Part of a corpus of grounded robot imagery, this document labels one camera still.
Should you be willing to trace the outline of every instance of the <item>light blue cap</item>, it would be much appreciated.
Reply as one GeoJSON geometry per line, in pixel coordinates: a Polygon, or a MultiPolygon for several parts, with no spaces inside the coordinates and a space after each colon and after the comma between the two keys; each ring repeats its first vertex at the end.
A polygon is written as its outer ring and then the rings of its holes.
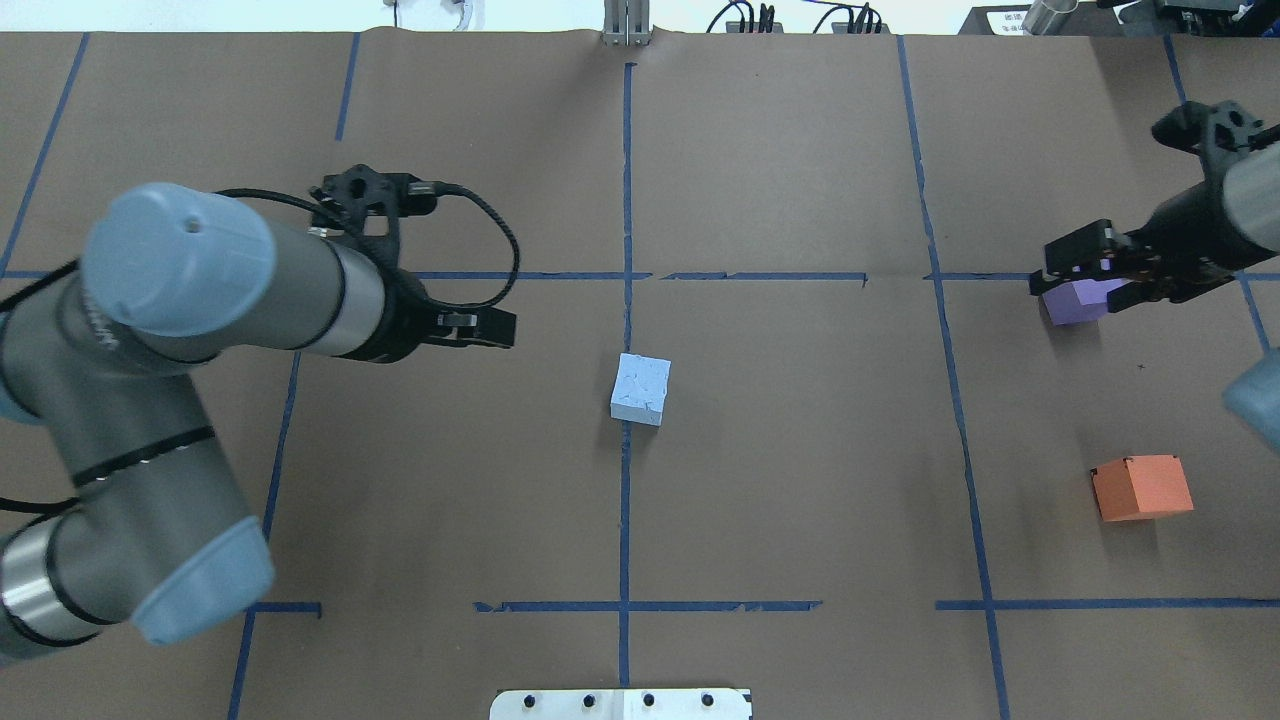
{"type": "Polygon", "coordinates": [[[1222,401],[1280,450],[1280,351],[1272,350],[1228,386],[1222,401]]]}
{"type": "MultiPolygon", "coordinates": [[[[4,328],[4,324],[8,320],[9,320],[9,314],[0,313],[0,328],[4,328]]],[[[22,423],[23,425],[44,424],[44,421],[40,418],[32,415],[31,413],[27,413],[22,407],[22,405],[18,405],[18,401],[14,400],[12,395],[9,395],[9,387],[3,382],[0,382],[0,418],[5,418],[6,420],[13,420],[14,423],[22,423]]]]}
{"type": "Polygon", "coordinates": [[[253,605],[274,580],[257,518],[244,518],[165,578],[132,620],[147,642],[175,643],[253,605]]]}
{"type": "Polygon", "coordinates": [[[271,284],[275,261],[271,231],[247,205],[154,182],[111,202],[81,272],[115,322],[192,337],[243,318],[271,284]]]}

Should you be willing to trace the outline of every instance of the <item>orange cube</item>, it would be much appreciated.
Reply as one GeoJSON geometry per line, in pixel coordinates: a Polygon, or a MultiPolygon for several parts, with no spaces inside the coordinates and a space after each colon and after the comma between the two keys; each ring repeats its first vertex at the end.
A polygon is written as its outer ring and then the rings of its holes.
{"type": "Polygon", "coordinates": [[[1107,523],[1153,520],[1196,509],[1176,455],[1135,455],[1094,468],[1093,492],[1107,523]]]}

